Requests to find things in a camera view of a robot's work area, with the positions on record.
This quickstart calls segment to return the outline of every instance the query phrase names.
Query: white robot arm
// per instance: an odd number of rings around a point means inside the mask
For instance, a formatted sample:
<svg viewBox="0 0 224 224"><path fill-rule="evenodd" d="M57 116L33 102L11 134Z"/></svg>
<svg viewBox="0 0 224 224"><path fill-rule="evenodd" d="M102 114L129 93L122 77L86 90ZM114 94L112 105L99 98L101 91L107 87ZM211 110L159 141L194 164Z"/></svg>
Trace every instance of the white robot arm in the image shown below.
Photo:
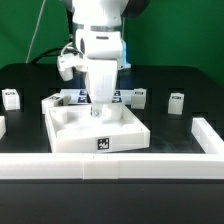
<svg viewBox="0 0 224 224"><path fill-rule="evenodd" d="M135 17L149 0L61 0L73 13L74 43L80 52L61 54L58 70L63 80L73 77L72 68L84 72L93 105L111 103L122 69L124 42L117 27L121 17Z"/></svg>

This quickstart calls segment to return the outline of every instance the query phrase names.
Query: green screen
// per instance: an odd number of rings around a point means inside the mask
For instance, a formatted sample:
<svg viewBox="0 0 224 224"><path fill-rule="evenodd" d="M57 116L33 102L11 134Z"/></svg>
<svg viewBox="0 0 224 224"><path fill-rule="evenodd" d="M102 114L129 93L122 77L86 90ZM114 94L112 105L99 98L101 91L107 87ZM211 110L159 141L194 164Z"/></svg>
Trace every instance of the green screen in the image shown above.
<svg viewBox="0 0 224 224"><path fill-rule="evenodd" d="M42 0L1 2L0 67L26 61L41 5ZM151 0L138 18L126 20L129 62L193 66L224 86L223 23L223 0ZM47 0L31 59L66 43L65 9L59 0Z"/></svg>

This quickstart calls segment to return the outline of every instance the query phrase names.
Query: black cable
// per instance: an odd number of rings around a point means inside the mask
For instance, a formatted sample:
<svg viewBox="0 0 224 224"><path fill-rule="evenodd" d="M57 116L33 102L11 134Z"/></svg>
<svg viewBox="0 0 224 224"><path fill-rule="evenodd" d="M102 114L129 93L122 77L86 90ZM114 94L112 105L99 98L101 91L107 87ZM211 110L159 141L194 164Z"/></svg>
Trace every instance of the black cable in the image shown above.
<svg viewBox="0 0 224 224"><path fill-rule="evenodd" d="M36 64L41 58L46 57L46 56L58 56L58 55L49 55L50 53L56 52L56 51L61 51L63 48L62 47L57 47L57 48L52 48L50 50L45 51L38 57L34 58L30 64Z"/></svg>

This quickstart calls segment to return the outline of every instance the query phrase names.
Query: white platform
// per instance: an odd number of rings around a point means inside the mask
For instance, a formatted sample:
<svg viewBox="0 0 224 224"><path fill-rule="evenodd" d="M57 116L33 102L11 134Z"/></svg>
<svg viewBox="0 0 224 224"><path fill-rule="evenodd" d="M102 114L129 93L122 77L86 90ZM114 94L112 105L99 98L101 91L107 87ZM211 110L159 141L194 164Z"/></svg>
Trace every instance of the white platform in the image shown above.
<svg viewBox="0 0 224 224"><path fill-rule="evenodd" d="M107 104L102 116L92 105L48 108L46 127L52 152L101 153L149 147L150 131L123 104Z"/></svg>

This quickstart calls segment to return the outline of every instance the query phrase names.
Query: white box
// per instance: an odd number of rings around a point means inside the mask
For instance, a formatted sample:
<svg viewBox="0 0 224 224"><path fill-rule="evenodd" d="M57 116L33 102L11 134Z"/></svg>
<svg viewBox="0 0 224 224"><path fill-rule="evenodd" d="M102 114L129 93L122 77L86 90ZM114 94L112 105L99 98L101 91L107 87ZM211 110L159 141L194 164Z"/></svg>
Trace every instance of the white box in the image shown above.
<svg viewBox="0 0 224 224"><path fill-rule="evenodd" d="M105 104L100 118L91 116L91 108L47 108L45 122L52 152L101 153L149 147L150 131L126 106Z"/></svg>
<svg viewBox="0 0 224 224"><path fill-rule="evenodd" d="M2 90L3 104L6 110L19 110L20 100L15 89Z"/></svg>
<svg viewBox="0 0 224 224"><path fill-rule="evenodd" d="M146 103L146 89L134 89L131 97L131 108L144 109Z"/></svg>
<svg viewBox="0 0 224 224"><path fill-rule="evenodd" d="M5 134L6 128L5 128L5 117L0 116L0 139Z"/></svg>
<svg viewBox="0 0 224 224"><path fill-rule="evenodd" d="M71 97L63 93L55 93L41 101L42 113L46 113L46 108L68 106Z"/></svg>
<svg viewBox="0 0 224 224"><path fill-rule="evenodd" d="M168 114L181 115L184 105L184 94L171 93L168 106Z"/></svg>

